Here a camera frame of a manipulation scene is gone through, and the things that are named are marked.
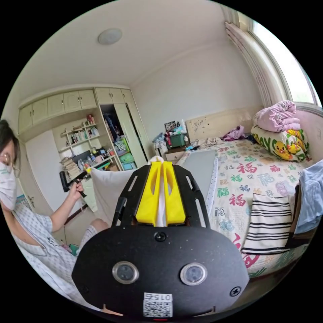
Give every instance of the drawer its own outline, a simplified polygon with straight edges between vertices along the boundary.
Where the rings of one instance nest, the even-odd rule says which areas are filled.
[[[178,161],[181,159],[181,157],[184,155],[184,151],[178,151],[178,152],[172,152],[170,154],[165,154],[166,159],[168,162],[172,162],[172,161]]]

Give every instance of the ceiling light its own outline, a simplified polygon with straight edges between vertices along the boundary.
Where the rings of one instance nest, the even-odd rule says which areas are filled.
[[[98,41],[101,45],[111,45],[119,41],[121,37],[122,31],[120,29],[110,28],[99,35]]]

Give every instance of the woman's hand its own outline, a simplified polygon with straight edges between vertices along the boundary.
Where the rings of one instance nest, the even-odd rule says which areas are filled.
[[[81,182],[73,183],[72,187],[70,188],[70,192],[68,196],[74,201],[77,201],[81,197],[80,192],[83,192],[83,191],[84,191],[84,188]]]

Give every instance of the yellow 3d-printed part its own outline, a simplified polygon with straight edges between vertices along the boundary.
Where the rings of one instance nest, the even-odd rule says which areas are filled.
[[[136,220],[139,223],[147,223],[156,226],[159,207],[160,171],[162,163],[151,163],[146,186],[142,193]]]
[[[172,162],[165,161],[163,163],[163,174],[165,188],[166,226],[169,224],[184,223],[185,211]]]

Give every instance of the woman's knee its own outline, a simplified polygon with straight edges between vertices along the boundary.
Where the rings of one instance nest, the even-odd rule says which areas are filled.
[[[91,225],[96,229],[97,232],[100,232],[109,228],[108,223],[104,222],[101,219],[95,219],[94,221],[91,222]]]

